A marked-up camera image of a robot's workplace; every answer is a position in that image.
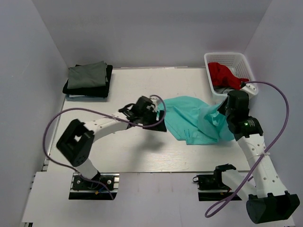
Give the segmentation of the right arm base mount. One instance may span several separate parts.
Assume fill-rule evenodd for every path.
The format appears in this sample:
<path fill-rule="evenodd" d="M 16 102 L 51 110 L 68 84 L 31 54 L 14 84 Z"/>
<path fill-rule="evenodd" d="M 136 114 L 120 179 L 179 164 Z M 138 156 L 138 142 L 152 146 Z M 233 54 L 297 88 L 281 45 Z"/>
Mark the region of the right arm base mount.
<path fill-rule="evenodd" d="M 199 201 L 220 201 L 233 193 L 228 186 L 218 183 L 213 174 L 196 175 L 192 181 L 197 184 Z"/>

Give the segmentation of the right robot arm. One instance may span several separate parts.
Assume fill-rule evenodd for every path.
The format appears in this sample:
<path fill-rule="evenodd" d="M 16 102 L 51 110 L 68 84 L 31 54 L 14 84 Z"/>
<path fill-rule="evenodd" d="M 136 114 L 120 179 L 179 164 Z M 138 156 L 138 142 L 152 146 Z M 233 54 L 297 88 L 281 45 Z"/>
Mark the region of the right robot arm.
<path fill-rule="evenodd" d="M 229 92 L 218 111 L 226 116 L 228 128 L 249 164 L 248 176 L 255 183 L 244 180 L 233 166 L 223 165 L 216 167 L 221 172 L 214 176 L 214 184 L 236 192 L 246 202 L 248 216 L 255 224 L 289 219 L 300 200 L 288 192 L 274 168 L 260 123 L 249 115 L 249 95 L 241 90 Z"/>

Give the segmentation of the teal t shirt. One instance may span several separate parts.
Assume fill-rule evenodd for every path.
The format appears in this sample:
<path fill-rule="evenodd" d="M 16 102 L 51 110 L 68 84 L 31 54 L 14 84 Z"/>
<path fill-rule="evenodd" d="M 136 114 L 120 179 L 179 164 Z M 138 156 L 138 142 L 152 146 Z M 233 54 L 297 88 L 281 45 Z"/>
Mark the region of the teal t shirt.
<path fill-rule="evenodd" d="M 226 117 L 218 112 L 219 104 L 208 105 L 190 96 L 164 100 L 165 125 L 179 141 L 187 145 L 213 145 L 234 140 Z"/>

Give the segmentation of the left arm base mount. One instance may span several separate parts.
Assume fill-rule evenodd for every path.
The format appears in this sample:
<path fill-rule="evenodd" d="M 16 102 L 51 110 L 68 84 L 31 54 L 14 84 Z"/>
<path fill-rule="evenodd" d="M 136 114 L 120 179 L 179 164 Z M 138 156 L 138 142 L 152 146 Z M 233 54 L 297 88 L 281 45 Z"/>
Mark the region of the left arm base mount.
<path fill-rule="evenodd" d="M 111 201 L 112 198 L 114 199 L 118 192 L 119 174 L 101 174 L 99 181 L 110 190 L 112 197 L 103 185 L 85 181 L 77 174 L 73 174 L 69 200 Z"/>

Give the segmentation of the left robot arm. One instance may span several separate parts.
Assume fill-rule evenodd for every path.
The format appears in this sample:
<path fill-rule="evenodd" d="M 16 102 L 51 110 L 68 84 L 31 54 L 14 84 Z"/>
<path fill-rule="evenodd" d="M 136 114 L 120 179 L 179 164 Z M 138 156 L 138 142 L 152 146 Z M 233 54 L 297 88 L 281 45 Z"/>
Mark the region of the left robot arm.
<path fill-rule="evenodd" d="M 132 127 L 166 132 L 164 118 L 165 103 L 157 95 L 141 96 L 136 103 L 130 103 L 112 115 L 102 114 L 102 118 L 90 122 L 74 119 L 59 138 L 56 147 L 68 160 L 72 168 L 84 179 L 85 185 L 94 189 L 99 186 L 100 172 L 89 159 L 92 145 L 97 140 Z"/>

